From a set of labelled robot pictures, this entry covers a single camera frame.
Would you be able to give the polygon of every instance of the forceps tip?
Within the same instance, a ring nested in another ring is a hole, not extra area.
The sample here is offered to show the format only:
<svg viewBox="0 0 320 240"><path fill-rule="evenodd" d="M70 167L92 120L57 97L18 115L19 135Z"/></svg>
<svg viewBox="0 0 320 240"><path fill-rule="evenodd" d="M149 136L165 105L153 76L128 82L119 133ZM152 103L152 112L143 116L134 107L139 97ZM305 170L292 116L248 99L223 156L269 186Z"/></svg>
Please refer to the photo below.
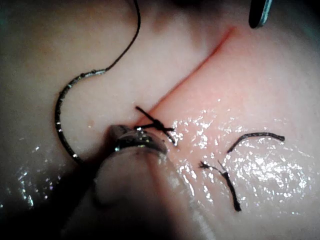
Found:
<svg viewBox="0 0 320 240"><path fill-rule="evenodd" d="M262 27L269 16L272 0L251 0L249 25L252 29Z"/></svg>

